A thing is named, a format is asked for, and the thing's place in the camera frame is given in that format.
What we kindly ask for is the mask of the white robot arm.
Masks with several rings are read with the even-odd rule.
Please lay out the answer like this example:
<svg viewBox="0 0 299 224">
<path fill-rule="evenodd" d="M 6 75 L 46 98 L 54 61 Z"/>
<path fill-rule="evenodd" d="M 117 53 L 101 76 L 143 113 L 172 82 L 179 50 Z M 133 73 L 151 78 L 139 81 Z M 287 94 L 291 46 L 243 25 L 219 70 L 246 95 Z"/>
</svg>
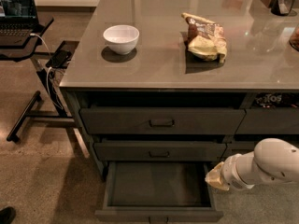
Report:
<svg viewBox="0 0 299 224">
<path fill-rule="evenodd" d="M 256 185 L 299 181 L 299 148 L 281 139 L 266 138 L 253 151 L 218 163 L 205 181 L 216 189 L 246 190 Z"/>
</svg>

